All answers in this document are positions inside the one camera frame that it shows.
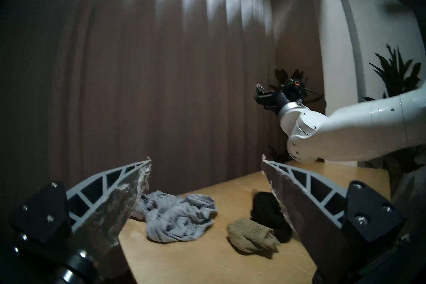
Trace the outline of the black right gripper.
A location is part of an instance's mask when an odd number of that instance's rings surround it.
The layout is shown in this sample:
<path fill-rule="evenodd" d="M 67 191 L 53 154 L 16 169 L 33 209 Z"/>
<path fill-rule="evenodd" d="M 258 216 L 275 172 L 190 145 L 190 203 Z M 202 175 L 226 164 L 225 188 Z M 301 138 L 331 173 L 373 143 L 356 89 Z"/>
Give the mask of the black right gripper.
<path fill-rule="evenodd" d="M 286 80 L 274 91 L 267 91 L 260 84 L 256 85 L 256 103 L 262 105 L 266 110 L 271 110 L 276 115 L 291 102 L 302 104 L 305 97 L 306 88 L 300 80 Z"/>

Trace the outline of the left gripper lattice right finger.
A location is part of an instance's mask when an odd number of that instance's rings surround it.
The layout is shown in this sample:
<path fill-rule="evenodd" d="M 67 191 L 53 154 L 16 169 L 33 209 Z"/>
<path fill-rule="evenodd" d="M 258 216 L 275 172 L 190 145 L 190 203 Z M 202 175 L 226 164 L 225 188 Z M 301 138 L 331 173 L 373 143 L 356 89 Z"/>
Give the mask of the left gripper lattice right finger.
<path fill-rule="evenodd" d="M 384 275 L 406 217 L 362 176 L 343 187 L 331 180 L 342 165 L 318 165 L 331 169 L 328 176 L 262 157 L 262 173 L 315 263 L 314 275 Z"/>

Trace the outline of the left gripper lattice left finger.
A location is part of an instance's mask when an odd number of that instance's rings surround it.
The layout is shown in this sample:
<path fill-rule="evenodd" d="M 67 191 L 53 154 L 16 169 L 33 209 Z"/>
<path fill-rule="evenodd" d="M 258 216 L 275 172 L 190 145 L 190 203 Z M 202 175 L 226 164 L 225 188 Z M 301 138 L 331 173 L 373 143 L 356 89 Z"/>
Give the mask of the left gripper lattice left finger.
<path fill-rule="evenodd" d="M 147 187 L 152 161 L 134 162 L 92 175 L 66 191 L 51 181 L 17 206 L 9 224 L 40 245 L 68 246 L 105 255 Z"/>

